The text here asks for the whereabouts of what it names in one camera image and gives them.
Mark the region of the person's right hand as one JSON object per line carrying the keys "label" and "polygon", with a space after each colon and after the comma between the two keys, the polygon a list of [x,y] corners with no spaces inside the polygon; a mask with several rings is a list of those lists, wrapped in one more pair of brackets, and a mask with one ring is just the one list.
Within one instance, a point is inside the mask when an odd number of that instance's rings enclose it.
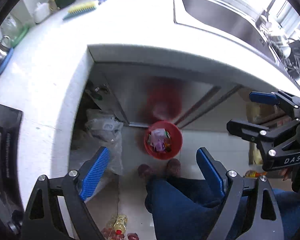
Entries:
{"label": "person's right hand", "polygon": [[288,167],[288,168],[284,168],[279,172],[279,175],[282,177],[282,181],[286,181],[290,175],[290,173],[292,172],[293,168],[292,167]]}

